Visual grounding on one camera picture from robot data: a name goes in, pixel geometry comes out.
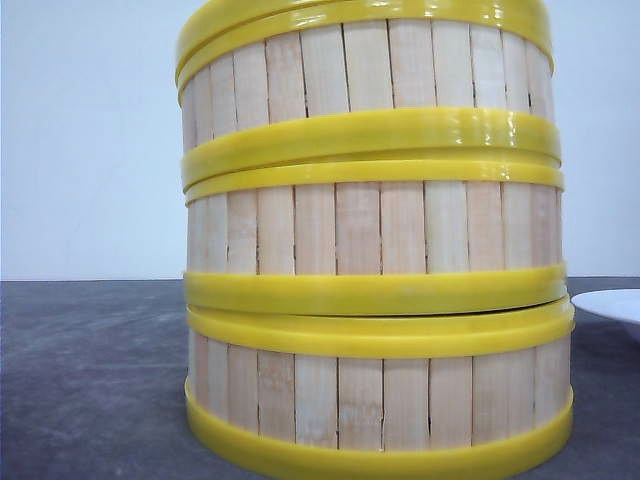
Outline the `bamboo steamer basket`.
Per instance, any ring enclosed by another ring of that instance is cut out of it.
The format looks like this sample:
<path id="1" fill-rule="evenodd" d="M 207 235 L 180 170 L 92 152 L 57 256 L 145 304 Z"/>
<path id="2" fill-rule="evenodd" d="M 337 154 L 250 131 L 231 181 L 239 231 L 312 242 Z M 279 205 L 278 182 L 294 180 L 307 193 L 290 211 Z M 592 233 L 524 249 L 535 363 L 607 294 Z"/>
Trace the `bamboo steamer basket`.
<path id="1" fill-rule="evenodd" d="M 552 54 L 498 27 L 380 19 L 290 31 L 178 87 L 192 173 L 290 163 L 529 158 L 560 173 Z"/>
<path id="2" fill-rule="evenodd" d="M 192 173 L 185 299 L 216 310 L 402 316 L 566 293 L 561 173 L 529 158 L 290 163 Z"/>
<path id="3" fill-rule="evenodd" d="M 187 416 L 278 479 L 504 479 L 572 427 L 567 299 L 473 315 L 187 310 Z"/>

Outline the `woven bamboo steamer lid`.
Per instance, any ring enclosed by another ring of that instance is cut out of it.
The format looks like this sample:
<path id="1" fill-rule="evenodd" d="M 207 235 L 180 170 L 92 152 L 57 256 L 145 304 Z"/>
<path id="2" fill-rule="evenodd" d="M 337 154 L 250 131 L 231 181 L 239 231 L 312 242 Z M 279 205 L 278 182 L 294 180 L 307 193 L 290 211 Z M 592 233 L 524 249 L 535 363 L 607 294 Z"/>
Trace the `woven bamboo steamer lid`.
<path id="1" fill-rule="evenodd" d="M 541 1 L 209 1 L 180 32 L 175 82 L 187 82 L 220 55 L 260 39 L 319 26 L 384 19 L 436 19 L 498 27 L 550 55 Z"/>

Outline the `white plate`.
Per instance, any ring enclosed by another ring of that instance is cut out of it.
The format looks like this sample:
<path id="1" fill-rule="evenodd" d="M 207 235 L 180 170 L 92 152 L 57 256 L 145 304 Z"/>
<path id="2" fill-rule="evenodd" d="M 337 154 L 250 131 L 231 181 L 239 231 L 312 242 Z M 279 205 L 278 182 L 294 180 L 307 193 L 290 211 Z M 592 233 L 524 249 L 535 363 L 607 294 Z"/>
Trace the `white plate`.
<path id="1" fill-rule="evenodd" d="M 578 309 L 621 322 L 627 333 L 639 342 L 640 294 L 638 289 L 616 289 L 575 295 Z"/>

